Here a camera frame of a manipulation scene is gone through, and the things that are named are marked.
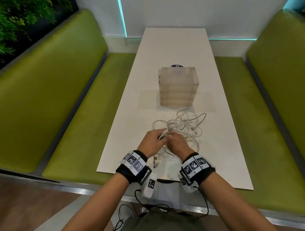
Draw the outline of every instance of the white table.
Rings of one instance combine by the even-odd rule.
[[[253,190],[210,43],[204,28],[146,28],[97,171],[115,173],[125,154],[138,147],[152,123],[178,111],[160,106],[158,71],[171,65],[195,67],[199,87],[192,110],[207,113],[197,138],[200,151],[233,187]],[[178,158],[161,157],[159,179],[179,181]]]

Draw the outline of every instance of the tangled white cable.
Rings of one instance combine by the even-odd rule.
[[[196,115],[195,112],[191,111],[190,108],[185,108],[177,112],[177,117],[175,119],[171,119],[169,121],[165,120],[156,120],[153,122],[152,127],[155,128],[155,124],[157,122],[163,122],[166,124],[166,128],[168,130],[172,129],[171,132],[177,132],[183,135],[183,137],[186,139],[186,141],[194,141],[197,145],[196,152],[199,152],[199,144],[196,140],[196,137],[199,137],[202,135],[202,130],[200,127],[198,127],[206,118],[206,113],[202,113],[199,116]],[[173,155],[165,146],[163,146],[163,153],[168,153],[170,155]]]

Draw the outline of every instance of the stacked plastic containers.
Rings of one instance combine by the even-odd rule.
[[[164,107],[191,107],[199,86],[194,67],[162,67],[159,70],[160,104]]]

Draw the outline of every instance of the hand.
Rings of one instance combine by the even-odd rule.
[[[164,136],[161,140],[158,140],[159,136],[165,129],[151,130],[146,133],[142,142],[137,150],[141,151],[147,159],[157,154],[159,150],[168,141],[167,136]]]
[[[182,161],[184,161],[185,158],[187,158],[190,154],[195,152],[189,147],[185,138],[181,134],[177,132],[172,132],[167,135],[167,138],[167,148],[172,153],[177,155]]]

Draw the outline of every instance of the forearm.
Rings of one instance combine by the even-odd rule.
[[[63,231],[104,230],[128,186],[128,180],[115,173],[74,215]]]
[[[200,186],[231,231],[277,230],[217,173],[213,172]]]

